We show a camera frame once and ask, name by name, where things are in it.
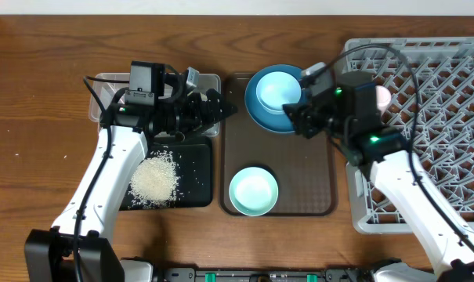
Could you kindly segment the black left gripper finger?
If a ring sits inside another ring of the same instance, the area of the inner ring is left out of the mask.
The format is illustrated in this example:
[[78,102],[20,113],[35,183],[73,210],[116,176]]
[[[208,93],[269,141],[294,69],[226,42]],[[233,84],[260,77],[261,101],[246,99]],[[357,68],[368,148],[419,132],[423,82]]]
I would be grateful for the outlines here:
[[213,118],[228,118],[237,113],[237,107],[227,101],[219,92],[209,89],[206,93],[208,111]]
[[219,134],[219,123],[234,115],[234,112],[220,112],[219,117],[207,116],[199,125],[189,131],[190,136],[217,136]]

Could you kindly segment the light blue small bowl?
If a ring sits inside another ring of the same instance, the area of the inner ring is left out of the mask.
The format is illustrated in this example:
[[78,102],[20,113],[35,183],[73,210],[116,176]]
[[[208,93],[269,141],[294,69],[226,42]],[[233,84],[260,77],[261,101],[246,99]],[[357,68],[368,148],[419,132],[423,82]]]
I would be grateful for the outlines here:
[[256,95],[264,110],[270,114],[283,114],[283,105],[298,103],[302,90],[298,80],[282,71],[264,75],[257,84]]

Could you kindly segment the pink plastic cup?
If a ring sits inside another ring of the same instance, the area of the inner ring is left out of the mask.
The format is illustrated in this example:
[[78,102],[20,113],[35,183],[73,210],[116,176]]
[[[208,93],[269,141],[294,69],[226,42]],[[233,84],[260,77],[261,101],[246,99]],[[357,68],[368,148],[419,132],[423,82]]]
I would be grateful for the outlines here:
[[392,94],[386,87],[381,85],[377,85],[375,89],[377,97],[377,108],[380,110],[381,115],[383,115],[391,103]]

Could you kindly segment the dark blue plate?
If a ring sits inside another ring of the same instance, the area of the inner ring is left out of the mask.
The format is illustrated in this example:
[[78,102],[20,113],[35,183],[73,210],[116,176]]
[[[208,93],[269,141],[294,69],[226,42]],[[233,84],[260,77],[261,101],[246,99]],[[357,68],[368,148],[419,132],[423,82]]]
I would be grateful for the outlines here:
[[[261,106],[257,99],[256,87],[258,81],[264,75],[274,71],[282,71],[291,74],[298,81],[301,76],[301,69],[296,66],[288,64],[278,64],[265,67],[264,69],[254,74],[251,80],[249,81],[245,89],[244,103],[251,118],[262,128],[280,134],[293,133],[294,129],[292,123],[285,114],[285,112],[283,112],[283,114],[270,114],[264,110],[264,108]],[[302,97],[298,103],[304,103],[305,101],[305,95],[302,94]]]

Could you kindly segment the mint green bowl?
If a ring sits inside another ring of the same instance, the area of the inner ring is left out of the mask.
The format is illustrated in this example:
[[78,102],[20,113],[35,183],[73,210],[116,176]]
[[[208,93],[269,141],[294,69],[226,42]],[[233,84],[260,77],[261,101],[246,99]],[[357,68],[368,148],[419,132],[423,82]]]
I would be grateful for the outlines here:
[[241,214],[251,217],[265,215],[278,201],[278,181],[267,169],[243,168],[231,179],[229,196],[231,204]]

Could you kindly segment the yellow snack wrapper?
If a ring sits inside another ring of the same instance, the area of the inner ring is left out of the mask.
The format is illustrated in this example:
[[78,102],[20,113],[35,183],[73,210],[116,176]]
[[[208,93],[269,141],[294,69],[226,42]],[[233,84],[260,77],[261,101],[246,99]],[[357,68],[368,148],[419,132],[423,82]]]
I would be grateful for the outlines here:
[[185,77],[186,92],[192,92],[198,85],[200,73],[198,70],[188,67],[183,73]]

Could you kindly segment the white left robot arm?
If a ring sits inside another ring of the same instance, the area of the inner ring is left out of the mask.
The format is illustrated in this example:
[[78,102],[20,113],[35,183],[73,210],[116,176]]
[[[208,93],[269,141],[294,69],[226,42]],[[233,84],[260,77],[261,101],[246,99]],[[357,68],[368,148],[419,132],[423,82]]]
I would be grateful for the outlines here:
[[122,88],[101,116],[96,151],[69,204],[49,230],[24,245],[32,281],[161,281],[140,258],[119,259],[111,238],[132,175],[161,132],[188,137],[237,112],[219,92],[183,91],[168,98]]

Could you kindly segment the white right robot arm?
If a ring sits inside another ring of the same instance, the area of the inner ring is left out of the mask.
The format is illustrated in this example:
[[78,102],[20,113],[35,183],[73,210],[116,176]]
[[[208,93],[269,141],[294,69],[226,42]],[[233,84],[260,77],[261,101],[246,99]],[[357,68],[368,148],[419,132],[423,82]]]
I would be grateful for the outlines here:
[[367,95],[323,93],[305,103],[284,103],[279,113],[296,134],[324,131],[340,140],[347,161],[403,216],[425,249],[440,281],[474,281],[474,230],[422,171],[412,142],[380,121],[390,101],[385,88]]

